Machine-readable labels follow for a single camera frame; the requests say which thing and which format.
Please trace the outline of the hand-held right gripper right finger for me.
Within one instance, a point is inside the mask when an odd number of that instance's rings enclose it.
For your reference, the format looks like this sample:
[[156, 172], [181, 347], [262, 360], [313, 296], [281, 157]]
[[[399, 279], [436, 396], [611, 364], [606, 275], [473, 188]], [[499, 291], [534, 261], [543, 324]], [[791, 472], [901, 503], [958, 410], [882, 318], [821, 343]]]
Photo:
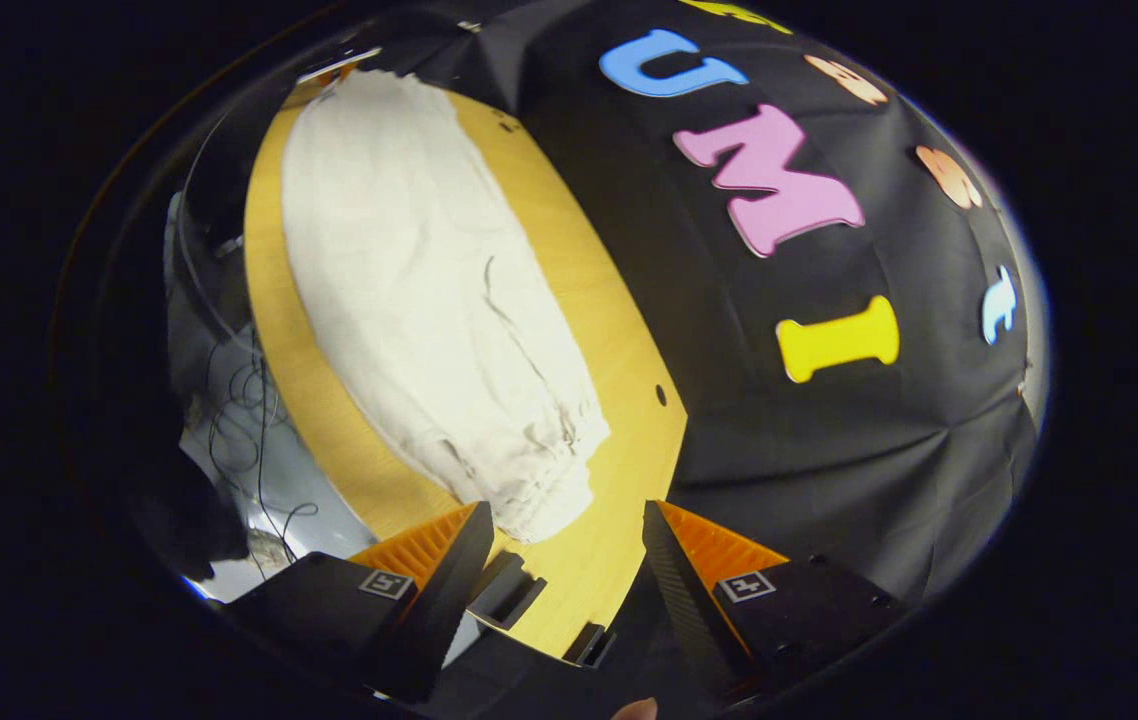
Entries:
[[646, 502], [643, 544], [688, 667], [729, 703], [792, 692], [907, 614], [839, 562], [789, 558], [666, 500]]

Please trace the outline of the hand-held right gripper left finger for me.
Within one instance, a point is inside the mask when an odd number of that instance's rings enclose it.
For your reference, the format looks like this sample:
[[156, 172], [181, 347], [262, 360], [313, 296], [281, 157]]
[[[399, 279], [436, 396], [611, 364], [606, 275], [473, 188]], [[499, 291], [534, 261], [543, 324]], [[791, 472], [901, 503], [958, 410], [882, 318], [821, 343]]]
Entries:
[[305, 675], [428, 700], [490, 556], [490, 502], [468, 503], [349, 558], [310, 552], [226, 606]]

